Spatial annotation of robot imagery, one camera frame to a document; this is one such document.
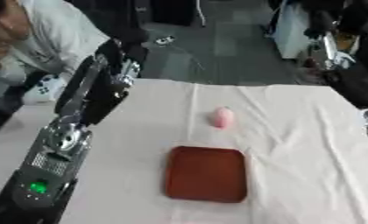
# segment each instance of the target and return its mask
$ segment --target green light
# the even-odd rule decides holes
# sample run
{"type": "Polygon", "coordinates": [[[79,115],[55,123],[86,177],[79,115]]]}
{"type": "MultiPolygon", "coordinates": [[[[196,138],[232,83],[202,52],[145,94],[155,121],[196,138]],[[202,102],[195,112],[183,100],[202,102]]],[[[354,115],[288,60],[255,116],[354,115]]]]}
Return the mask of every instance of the green light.
{"type": "Polygon", "coordinates": [[[47,190],[46,183],[34,182],[30,185],[30,190],[36,193],[46,193],[47,190]]]}

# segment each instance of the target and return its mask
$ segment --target white game controller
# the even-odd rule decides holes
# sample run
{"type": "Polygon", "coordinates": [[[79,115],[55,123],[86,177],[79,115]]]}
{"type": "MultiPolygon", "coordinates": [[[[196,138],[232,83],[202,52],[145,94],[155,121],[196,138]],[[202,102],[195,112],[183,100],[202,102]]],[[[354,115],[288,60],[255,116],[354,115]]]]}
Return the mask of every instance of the white game controller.
{"type": "Polygon", "coordinates": [[[24,104],[41,102],[55,102],[66,87],[67,82],[59,75],[48,74],[44,76],[35,87],[23,96],[24,104]]]}

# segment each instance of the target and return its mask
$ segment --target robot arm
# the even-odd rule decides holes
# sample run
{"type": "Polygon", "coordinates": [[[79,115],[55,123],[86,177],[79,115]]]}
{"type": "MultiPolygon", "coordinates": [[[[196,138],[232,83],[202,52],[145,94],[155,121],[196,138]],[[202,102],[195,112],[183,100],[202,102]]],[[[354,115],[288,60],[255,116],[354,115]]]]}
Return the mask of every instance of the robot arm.
{"type": "Polygon", "coordinates": [[[91,149],[89,125],[127,97],[146,55],[141,45],[111,39],[84,60],[56,104],[57,117],[39,132],[1,191],[0,224],[59,223],[91,149]]]}

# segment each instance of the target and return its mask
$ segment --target pink ball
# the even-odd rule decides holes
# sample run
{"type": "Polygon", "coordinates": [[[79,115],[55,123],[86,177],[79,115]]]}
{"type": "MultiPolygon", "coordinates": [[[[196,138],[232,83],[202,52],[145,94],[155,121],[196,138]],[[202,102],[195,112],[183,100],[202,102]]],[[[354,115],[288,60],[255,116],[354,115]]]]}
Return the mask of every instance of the pink ball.
{"type": "Polygon", "coordinates": [[[213,114],[213,125],[219,129],[226,129],[234,122],[234,113],[229,108],[217,108],[213,114]]]}

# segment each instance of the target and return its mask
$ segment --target white tablecloth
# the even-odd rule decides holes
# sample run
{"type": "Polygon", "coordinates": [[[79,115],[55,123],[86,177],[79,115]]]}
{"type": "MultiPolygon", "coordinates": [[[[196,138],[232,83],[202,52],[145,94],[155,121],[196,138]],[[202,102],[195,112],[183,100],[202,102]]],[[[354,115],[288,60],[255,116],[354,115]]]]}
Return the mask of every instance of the white tablecloth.
{"type": "MultiPolygon", "coordinates": [[[[23,107],[0,132],[0,190],[53,106],[23,107]]],[[[217,87],[139,80],[93,128],[93,149],[63,224],[368,224],[368,137],[359,112],[328,87],[217,87]],[[216,107],[237,117],[208,124],[216,107]],[[166,154],[177,145],[246,156],[240,204],[169,199],[166,154]]]]}

